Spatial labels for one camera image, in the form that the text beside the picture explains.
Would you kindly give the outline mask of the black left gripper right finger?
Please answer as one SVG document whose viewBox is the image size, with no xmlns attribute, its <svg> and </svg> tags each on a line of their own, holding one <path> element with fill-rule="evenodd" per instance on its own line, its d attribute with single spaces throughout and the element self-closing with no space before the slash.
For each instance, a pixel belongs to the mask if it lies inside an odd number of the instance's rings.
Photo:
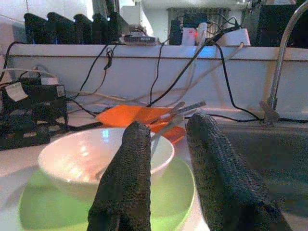
<svg viewBox="0 0 308 231">
<path fill-rule="evenodd" d="M 213 117 L 195 113 L 185 127 L 210 231 L 293 231 L 259 173 L 247 168 Z"/>
</svg>

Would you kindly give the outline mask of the black monitor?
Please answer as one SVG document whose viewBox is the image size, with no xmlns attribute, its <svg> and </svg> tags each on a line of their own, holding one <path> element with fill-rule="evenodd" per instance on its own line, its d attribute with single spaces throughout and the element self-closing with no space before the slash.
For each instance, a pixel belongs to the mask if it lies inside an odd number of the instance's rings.
<svg viewBox="0 0 308 231">
<path fill-rule="evenodd" d="M 283 33 L 297 5 L 261 7 L 257 30 L 257 47 L 279 47 Z M 288 47 L 308 48 L 308 9 L 298 19 L 289 37 Z"/>
</svg>

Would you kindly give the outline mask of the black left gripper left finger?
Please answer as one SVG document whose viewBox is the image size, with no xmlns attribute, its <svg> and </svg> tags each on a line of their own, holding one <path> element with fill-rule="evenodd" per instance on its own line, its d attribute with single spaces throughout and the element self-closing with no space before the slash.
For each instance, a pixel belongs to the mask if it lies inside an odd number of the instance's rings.
<svg viewBox="0 0 308 231">
<path fill-rule="evenodd" d="M 151 231 L 151 134 L 132 122 L 100 180 L 87 231 Z"/>
</svg>

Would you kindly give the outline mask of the orange plate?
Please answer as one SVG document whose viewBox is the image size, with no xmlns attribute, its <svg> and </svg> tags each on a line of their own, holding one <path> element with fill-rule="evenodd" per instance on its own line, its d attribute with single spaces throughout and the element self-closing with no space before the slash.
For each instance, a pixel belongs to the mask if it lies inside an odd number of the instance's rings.
<svg viewBox="0 0 308 231">
<path fill-rule="evenodd" d="M 166 125 L 167 125 L 167 122 L 156 123 L 156 124 L 146 124 L 146 126 L 151 130 L 151 133 L 159 132 Z M 175 126 L 169 129 L 168 131 L 164 132 L 162 136 L 168 139 L 172 144 L 175 144 L 184 138 L 185 133 L 186 133 L 186 130 L 184 128 Z"/>
</svg>

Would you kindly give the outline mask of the stainless steel sink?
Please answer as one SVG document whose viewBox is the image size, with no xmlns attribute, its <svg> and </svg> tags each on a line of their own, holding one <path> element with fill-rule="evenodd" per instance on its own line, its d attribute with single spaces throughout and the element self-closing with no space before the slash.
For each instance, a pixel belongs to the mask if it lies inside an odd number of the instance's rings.
<svg viewBox="0 0 308 231">
<path fill-rule="evenodd" d="M 259 173 L 292 230 L 308 231 L 308 129 L 218 127 Z"/>
</svg>

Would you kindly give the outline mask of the white device red light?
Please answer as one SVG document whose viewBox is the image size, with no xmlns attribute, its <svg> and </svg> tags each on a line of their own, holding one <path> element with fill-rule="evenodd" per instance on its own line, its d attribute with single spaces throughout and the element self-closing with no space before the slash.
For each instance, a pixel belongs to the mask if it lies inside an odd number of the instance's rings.
<svg viewBox="0 0 308 231">
<path fill-rule="evenodd" d="M 206 40 L 207 23 L 203 22 L 197 28 L 183 27 L 182 28 L 182 45 L 195 46 L 202 45 Z"/>
</svg>

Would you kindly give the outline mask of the black power strip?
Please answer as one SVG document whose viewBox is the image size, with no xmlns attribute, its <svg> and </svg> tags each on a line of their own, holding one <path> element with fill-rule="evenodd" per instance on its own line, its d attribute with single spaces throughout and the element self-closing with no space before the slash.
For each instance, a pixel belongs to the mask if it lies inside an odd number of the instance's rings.
<svg viewBox="0 0 308 231">
<path fill-rule="evenodd" d="M 26 131 L 13 131 L 7 126 L 0 126 L 0 151 L 39 146 L 51 142 L 51 138 L 68 132 L 84 131 L 102 126 L 101 122 L 94 122 L 79 127 L 62 123 L 42 123 Z"/>
</svg>

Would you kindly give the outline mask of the grey curtain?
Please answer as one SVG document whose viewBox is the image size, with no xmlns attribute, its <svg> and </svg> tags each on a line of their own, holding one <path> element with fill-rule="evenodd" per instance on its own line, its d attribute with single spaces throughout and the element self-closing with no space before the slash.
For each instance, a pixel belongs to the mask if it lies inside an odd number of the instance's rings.
<svg viewBox="0 0 308 231">
<path fill-rule="evenodd" d="M 216 15 L 223 15 L 224 17 L 229 16 L 231 9 L 227 7 L 218 7 L 218 8 L 179 8 L 179 7 L 171 7 L 167 8 L 167 13 L 168 13 L 168 18 L 169 19 L 175 19 L 177 17 L 183 17 L 184 15 L 189 15 L 189 16 L 195 16 L 198 14 L 204 14 L 207 16 L 208 19 L 211 18 L 213 15 L 214 17 Z"/>
</svg>

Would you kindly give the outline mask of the white bowl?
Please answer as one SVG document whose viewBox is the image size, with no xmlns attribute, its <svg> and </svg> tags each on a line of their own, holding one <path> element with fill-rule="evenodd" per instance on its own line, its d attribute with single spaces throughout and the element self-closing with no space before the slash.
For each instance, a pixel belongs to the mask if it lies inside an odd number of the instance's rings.
<svg viewBox="0 0 308 231">
<path fill-rule="evenodd" d="M 100 180 L 122 143 L 124 128 L 76 132 L 50 143 L 38 156 L 40 170 L 61 192 L 93 202 Z M 151 133 L 151 183 L 162 177 L 172 161 L 173 144 Z"/>
</svg>

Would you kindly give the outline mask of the black battery charger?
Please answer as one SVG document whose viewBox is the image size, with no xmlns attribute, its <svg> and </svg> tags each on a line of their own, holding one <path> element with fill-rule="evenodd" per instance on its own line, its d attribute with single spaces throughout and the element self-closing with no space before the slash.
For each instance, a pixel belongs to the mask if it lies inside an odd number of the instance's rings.
<svg viewBox="0 0 308 231">
<path fill-rule="evenodd" d="M 119 32 L 119 25 L 118 25 L 118 17 L 119 13 L 112 12 L 107 17 L 108 21 L 108 42 L 109 44 L 119 42 L 120 32 Z"/>
<path fill-rule="evenodd" d="M 31 13 L 24 15 L 26 41 L 28 44 L 50 44 L 47 20 Z"/>
<path fill-rule="evenodd" d="M 92 22 L 92 43 L 108 44 L 108 21 L 100 13 L 93 15 Z"/>
<path fill-rule="evenodd" d="M 74 16 L 75 44 L 92 44 L 92 21 L 83 14 Z"/>
<path fill-rule="evenodd" d="M 50 33 L 51 44 L 74 44 L 74 22 L 55 12 L 47 14 L 47 28 Z"/>
</svg>

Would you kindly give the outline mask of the orange bowl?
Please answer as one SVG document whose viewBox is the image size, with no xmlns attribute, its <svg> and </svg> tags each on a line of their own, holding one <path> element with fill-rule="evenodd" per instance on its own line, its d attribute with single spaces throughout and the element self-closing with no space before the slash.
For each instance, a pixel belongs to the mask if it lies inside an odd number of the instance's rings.
<svg viewBox="0 0 308 231">
<path fill-rule="evenodd" d="M 117 105 L 96 116 L 106 127 L 126 128 L 133 121 L 150 124 L 154 119 L 170 111 L 167 107 L 145 107 L 136 105 Z"/>
</svg>

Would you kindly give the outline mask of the steel faucet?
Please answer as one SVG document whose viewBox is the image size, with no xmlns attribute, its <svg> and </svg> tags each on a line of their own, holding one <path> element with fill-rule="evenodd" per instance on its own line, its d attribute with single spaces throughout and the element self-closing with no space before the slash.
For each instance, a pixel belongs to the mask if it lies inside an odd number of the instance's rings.
<svg viewBox="0 0 308 231">
<path fill-rule="evenodd" d="M 279 46 L 278 58 L 277 58 L 276 67 L 275 67 L 275 72 L 274 72 L 273 81 L 272 81 L 271 90 L 270 90 L 270 96 L 267 99 L 267 102 L 261 101 L 259 103 L 261 108 L 264 111 L 263 123 L 267 126 L 273 125 L 274 123 L 278 122 L 280 119 L 280 116 L 276 111 L 276 107 L 277 107 L 277 101 L 278 101 L 277 93 L 278 93 L 278 87 L 279 87 L 279 82 L 281 78 L 281 70 L 282 70 L 282 64 L 284 61 L 284 54 L 287 48 L 289 37 L 297 21 L 307 10 L 308 10 L 308 0 L 305 0 L 293 13 L 282 35 L 281 43 Z"/>
</svg>

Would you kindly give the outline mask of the black box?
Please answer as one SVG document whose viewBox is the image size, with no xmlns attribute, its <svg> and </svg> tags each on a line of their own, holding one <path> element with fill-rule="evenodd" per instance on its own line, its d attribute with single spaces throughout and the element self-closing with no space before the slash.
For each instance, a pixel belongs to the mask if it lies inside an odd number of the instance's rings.
<svg viewBox="0 0 308 231">
<path fill-rule="evenodd" d="M 175 19 L 171 21 L 170 33 L 169 33 L 169 44 L 170 45 L 181 45 L 182 43 L 182 29 L 180 20 Z"/>
</svg>

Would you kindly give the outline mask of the silver flat device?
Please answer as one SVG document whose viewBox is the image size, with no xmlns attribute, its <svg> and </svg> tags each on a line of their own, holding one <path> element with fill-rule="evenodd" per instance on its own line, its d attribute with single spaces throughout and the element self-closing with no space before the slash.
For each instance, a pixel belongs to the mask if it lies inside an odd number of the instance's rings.
<svg viewBox="0 0 308 231">
<path fill-rule="evenodd" d="M 157 38 L 149 36 L 133 37 L 133 36 L 124 36 L 123 43 L 127 45 L 136 45 L 136 46 L 147 46 L 147 45 L 156 45 Z"/>
</svg>

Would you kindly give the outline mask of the flat metal chopstick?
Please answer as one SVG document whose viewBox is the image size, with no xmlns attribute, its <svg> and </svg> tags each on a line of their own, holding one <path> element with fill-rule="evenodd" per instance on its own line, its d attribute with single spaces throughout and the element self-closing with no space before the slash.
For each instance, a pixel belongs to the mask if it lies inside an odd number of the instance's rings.
<svg viewBox="0 0 308 231">
<path fill-rule="evenodd" d="M 194 108 L 194 109 L 179 109 L 177 112 L 176 112 L 176 116 L 179 116 L 181 118 L 186 118 L 186 117 L 189 117 L 191 115 L 193 115 L 194 113 L 198 112 L 199 109 L 198 108 Z"/>
<path fill-rule="evenodd" d="M 203 107 L 205 105 L 206 105 L 205 101 L 200 101 L 198 103 L 194 103 L 192 105 L 181 108 L 181 109 L 177 110 L 174 114 L 181 114 L 181 113 L 184 113 L 184 112 L 187 112 L 187 111 L 199 108 L 199 107 Z"/>
</svg>

